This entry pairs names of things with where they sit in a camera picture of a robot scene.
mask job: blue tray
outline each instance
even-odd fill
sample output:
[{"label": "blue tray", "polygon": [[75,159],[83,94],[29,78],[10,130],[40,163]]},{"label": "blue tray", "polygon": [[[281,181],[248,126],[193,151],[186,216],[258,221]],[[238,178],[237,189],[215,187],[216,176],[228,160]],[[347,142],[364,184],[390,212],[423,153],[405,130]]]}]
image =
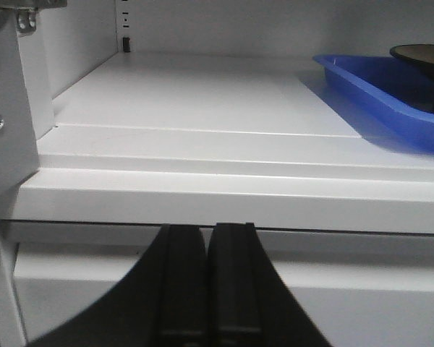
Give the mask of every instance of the blue tray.
[{"label": "blue tray", "polygon": [[407,142],[434,152],[434,82],[395,58],[316,56],[328,84]]}]

